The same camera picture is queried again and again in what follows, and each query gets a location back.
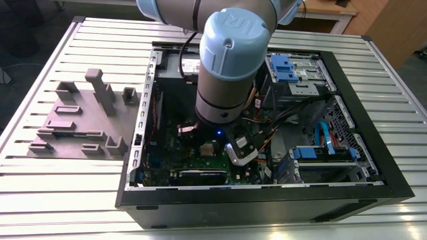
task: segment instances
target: black case frame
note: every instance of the black case frame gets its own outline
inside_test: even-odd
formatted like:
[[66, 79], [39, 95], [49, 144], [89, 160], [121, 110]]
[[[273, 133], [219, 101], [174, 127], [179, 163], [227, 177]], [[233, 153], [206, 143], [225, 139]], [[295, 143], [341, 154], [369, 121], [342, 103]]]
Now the black case frame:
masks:
[[321, 56], [385, 185], [125, 191], [126, 159], [117, 207], [127, 211], [143, 228], [339, 221], [367, 209], [395, 204], [415, 196], [334, 53], [286, 48], [269, 48], [269, 51]]

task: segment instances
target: white label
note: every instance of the white label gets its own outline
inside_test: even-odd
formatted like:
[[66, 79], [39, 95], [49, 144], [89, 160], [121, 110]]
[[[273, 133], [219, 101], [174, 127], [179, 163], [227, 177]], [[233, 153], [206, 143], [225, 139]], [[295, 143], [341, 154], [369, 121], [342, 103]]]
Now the white label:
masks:
[[243, 136], [239, 139], [235, 140], [235, 143], [238, 144], [239, 148], [243, 148], [249, 144], [247, 138]]
[[182, 71], [185, 73], [199, 73], [201, 60], [199, 59], [183, 59], [182, 60]]
[[262, 108], [262, 100], [261, 100], [261, 99], [255, 99], [255, 107], [257, 107], [258, 109]]
[[297, 74], [297, 75], [301, 75], [301, 76], [307, 76], [307, 73], [306, 73], [305, 70], [302, 70], [302, 71], [295, 71], [295, 74]]
[[273, 177], [273, 171], [270, 170], [269, 167], [266, 167], [265, 173], [270, 178]]

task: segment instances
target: mesh panel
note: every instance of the mesh panel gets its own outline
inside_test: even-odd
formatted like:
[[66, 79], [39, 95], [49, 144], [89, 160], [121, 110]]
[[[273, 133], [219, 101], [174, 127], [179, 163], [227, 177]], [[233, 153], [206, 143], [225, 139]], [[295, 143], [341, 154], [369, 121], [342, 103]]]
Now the mesh panel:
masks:
[[[361, 158], [358, 161], [361, 163], [367, 163], [366, 169], [370, 173], [370, 175], [377, 175], [378, 171], [373, 168], [373, 166], [369, 164], [369, 157], [367, 153], [363, 149], [363, 147], [359, 145], [357, 141], [355, 135], [349, 131], [350, 126], [346, 121], [346, 116], [343, 114], [343, 111], [341, 109], [341, 105], [337, 103], [335, 99], [331, 99], [333, 103], [329, 104], [330, 107], [327, 108], [327, 111], [325, 115], [321, 115], [318, 117], [319, 121], [325, 121], [329, 124], [329, 127], [337, 137], [337, 140], [341, 142], [343, 146], [349, 146], [358, 150], [361, 154]], [[307, 138], [313, 145], [315, 145], [315, 124], [314, 123], [309, 128]]]

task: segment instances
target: light blue joint cover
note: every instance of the light blue joint cover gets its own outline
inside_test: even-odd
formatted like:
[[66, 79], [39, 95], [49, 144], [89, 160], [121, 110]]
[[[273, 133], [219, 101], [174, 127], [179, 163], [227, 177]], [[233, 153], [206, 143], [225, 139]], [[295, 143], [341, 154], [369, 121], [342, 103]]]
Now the light blue joint cover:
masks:
[[207, 19], [201, 40], [206, 70], [223, 81], [239, 81], [259, 70], [271, 34], [265, 20], [242, 8], [225, 8]]
[[325, 121], [319, 121], [315, 124], [314, 128], [314, 144], [317, 146], [321, 146], [321, 128], [323, 129], [323, 136], [325, 136], [325, 145], [327, 146], [329, 154], [334, 155], [335, 154], [335, 149], [333, 146], [333, 138], [330, 135], [330, 128], [329, 125]]
[[161, 16], [157, 0], [137, 0], [137, 5], [139, 11], [142, 12], [142, 14], [145, 14], [146, 17], [167, 24]]
[[289, 25], [293, 22], [293, 20], [295, 18], [295, 15], [297, 15], [297, 13], [299, 11], [302, 3], [303, 3], [303, 0], [297, 0], [295, 1], [295, 4], [294, 4], [291, 10], [287, 12], [285, 17], [281, 19], [279, 24]]

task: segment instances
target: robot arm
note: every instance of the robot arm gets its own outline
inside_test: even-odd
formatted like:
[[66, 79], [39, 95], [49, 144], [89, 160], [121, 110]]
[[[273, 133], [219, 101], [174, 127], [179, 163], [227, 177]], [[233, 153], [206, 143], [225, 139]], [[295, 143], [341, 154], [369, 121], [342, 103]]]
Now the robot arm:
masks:
[[137, 0], [143, 14], [203, 34], [197, 113], [214, 125], [241, 115], [278, 23], [303, 0]]

